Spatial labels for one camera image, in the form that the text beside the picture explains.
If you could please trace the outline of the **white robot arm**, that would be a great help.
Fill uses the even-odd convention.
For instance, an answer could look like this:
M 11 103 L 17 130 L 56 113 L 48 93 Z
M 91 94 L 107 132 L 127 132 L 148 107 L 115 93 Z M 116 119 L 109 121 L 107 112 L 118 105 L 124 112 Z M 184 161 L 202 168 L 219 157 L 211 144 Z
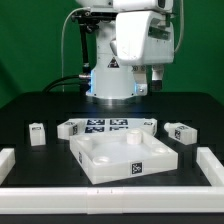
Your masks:
M 97 62 L 87 95 L 105 101 L 148 92 L 146 67 L 159 82 L 174 59 L 173 0 L 76 0 L 80 28 L 94 32 Z

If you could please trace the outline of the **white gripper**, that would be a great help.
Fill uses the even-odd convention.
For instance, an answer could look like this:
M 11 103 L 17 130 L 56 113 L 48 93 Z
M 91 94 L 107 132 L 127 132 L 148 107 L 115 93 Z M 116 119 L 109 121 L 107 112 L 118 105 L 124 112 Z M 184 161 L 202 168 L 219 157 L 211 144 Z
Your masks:
M 153 91 L 162 89 L 164 66 L 174 59 L 174 28 L 161 23 L 165 15 L 153 11 L 119 13 L 116 17 L 117 56 L 123 65 L 153 65 Z M 134 66 L 136 94 L 148 92 L 145 66 Z

